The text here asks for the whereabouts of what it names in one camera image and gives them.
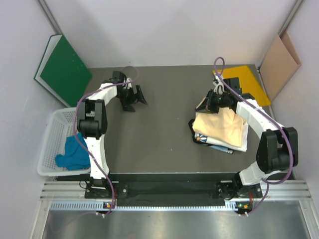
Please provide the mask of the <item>cream yellow t shirt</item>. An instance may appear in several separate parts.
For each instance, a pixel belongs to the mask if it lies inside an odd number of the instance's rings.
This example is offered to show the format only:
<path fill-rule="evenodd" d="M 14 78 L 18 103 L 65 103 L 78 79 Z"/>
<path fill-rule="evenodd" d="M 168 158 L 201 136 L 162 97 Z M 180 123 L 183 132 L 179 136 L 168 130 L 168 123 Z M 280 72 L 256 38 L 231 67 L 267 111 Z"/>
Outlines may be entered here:
<path fill-rule="evenodd" d="M 196 113 L 192 129 L 231 146 L 242 147 L 245 124 L 246 121 L 232 109 L 220 108 L 216 114 Z"/>

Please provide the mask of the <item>white t shirt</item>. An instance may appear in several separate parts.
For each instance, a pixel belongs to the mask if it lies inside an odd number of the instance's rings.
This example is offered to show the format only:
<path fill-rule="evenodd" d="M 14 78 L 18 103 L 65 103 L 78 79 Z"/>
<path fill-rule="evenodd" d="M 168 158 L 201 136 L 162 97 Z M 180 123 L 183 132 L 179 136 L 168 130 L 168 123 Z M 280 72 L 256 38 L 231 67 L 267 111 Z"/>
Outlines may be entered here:
<path fill-rule="evenodd" d="M 247 151 L 247 145 L 248 145 L 248 139 L 247 139 L 248 138 L 248 128 L 249 128 L 248 123 L 246 122 L 246 124 L 244 125 L 244 135 L 243 135 L 244 145 L 242 147 L 234 147 L 234 146 L 231 146 L 227 143 L 223 143 L 219 140 L 212 139 L 210 137 L 208 137 L 207 143 L 214 144 L 214 145 L 220 145 L 220 146 L 230 148 L 232 150 L 245 152 L 245 151 Z"/>

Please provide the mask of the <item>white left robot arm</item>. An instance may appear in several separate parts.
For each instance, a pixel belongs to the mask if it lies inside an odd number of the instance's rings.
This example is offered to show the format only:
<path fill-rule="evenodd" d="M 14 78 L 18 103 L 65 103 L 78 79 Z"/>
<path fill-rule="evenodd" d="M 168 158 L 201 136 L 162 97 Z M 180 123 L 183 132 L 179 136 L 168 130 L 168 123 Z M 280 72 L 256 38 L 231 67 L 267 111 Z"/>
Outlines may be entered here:
<path fill-rule="evenodd" d="M 79 145 L 89 154 L 90 181 L 87 190 L 95 189 L 101 197 L 109 197 L 114 188 L 110 181 L 109 167 L 105 158 L 104 138 L 108 128 L 106 105 L 113 99 L 120 101 L 124 112 L 134 113 L 136 103 L 147 105 L 140 85 L 122 71 L 113 71 L 111 78 L 103 81 L 100 88 L 85 94 L 74 113 L 73 129 L 84 138 Z"/>

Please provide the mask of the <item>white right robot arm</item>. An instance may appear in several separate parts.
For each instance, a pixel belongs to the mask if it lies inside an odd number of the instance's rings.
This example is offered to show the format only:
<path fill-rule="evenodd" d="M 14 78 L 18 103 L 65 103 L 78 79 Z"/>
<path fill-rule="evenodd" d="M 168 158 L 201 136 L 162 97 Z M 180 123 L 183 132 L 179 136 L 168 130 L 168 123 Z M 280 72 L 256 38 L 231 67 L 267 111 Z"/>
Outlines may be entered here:
<path fill-rule="evenodd" d="M 279 183 L 286 181 L 292 169 L 298 164 L 298 133 L 293 127 L 284 127 L 271 118 L 250 93 L 242 93 L 237 78 L 227 83 L 222 77 L 215 76 L 214 89 L 196 108 L 197 117 L 215 116 L 228 109 L 251 127 L 259 139 L 255 161 L 234 176 L 233 192 L 244 197 L 251 186 L 266 182 L 275 174 L 286 172 Z"/>

